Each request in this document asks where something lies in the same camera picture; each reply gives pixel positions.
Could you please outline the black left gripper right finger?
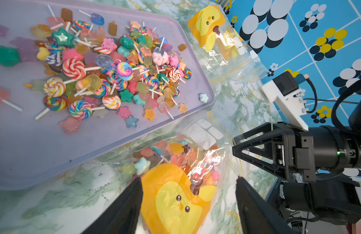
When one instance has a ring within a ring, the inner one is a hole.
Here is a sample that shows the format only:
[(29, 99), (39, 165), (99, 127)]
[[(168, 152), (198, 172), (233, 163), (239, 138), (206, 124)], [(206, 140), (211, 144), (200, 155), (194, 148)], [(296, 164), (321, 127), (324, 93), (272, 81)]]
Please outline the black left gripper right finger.
[(243, 177), (236, 183), (236, 199), (244, 234), (293, 234), (286, 222)]

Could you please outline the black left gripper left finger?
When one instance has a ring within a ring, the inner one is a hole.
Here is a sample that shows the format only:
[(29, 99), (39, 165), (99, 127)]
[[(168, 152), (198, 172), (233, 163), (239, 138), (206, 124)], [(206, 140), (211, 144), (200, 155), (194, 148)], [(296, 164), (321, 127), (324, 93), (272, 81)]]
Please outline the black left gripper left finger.
[(134, 234), (143, 200), (141, 178), (135, 178), (84, 234)]

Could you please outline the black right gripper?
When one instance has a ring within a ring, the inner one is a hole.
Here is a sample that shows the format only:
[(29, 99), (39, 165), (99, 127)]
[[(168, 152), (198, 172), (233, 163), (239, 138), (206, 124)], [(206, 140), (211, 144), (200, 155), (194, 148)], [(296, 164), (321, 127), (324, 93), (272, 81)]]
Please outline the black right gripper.
[(314, 183), (320, 179), (319, 169), (336, 174), (361, 168), (361, 134), (328, 125), (304, 130), (286, 122), (267, 122), (235, 136), (232, 152), (283, 180), (298, 173), (304, 182)]

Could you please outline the ziploc bag of candies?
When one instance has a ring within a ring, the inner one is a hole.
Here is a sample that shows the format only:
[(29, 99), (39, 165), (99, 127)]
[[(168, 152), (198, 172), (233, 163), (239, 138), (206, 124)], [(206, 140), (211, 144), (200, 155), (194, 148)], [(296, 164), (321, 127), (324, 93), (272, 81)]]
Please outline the ziploc bag of candies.
[(207, 114), (125, 156), (117, 167), (123, 181), (142, 183), (136, 233), (198, 233), (220, 193), (229, 145), (223, 126)]

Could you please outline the pile of colourful candies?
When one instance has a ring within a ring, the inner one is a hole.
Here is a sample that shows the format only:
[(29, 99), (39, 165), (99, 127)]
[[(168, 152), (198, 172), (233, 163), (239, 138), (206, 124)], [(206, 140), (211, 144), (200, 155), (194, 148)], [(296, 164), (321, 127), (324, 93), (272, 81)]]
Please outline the pile of colourful candies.
[[(46, 111), (69, 111), (70, 117), (61, 122), (65, 133), (77, 131), (94, 109), (99, 114), (118, 111), (128, 127), (135, 127), (137, 119), (123, 102), (145, 107), (149, 120), (155, 117), (155, 106), (167, 113), (176, 105), (178, 86), (190, 80), (192, 72), (167, 39), (136, 21), (130, 23), (130, 33), (120, 38), (111, 23), (106, 37), (102, 16), (91, 15), (96, 25), (93, 32), (88, 23), (74, 21), (69, 9), (61, 13), (31, 26), (33, 38), (18, 37), (10, 47), (0, 46), (0, 64), (43, 63), (45, 79), (33, 80), (30, 87), (45, 93)], [(8, 28), (0, 25), (0, 36), (7, 33)], [(8, 95), (0, 88), (0, 102)]]

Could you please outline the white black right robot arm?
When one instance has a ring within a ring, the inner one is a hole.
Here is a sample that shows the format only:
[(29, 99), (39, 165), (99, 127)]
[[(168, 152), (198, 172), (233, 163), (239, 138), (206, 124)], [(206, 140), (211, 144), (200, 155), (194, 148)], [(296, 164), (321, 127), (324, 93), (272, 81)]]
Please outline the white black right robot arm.
[(312, 221), (334, 225), (361, 219), (361, 203), (351, 179), (339, 178), (347, 168), (361, 168), (361, 120), (341, 128), (301, 129), (286, 122), (264, 123), (234, 137), (233, 155), (284, 181), (281, 203), (273, 208), (249, 183), (238, 178), (236, 197), (246, 234), (291, 234), (283, 208), (310, 212)]

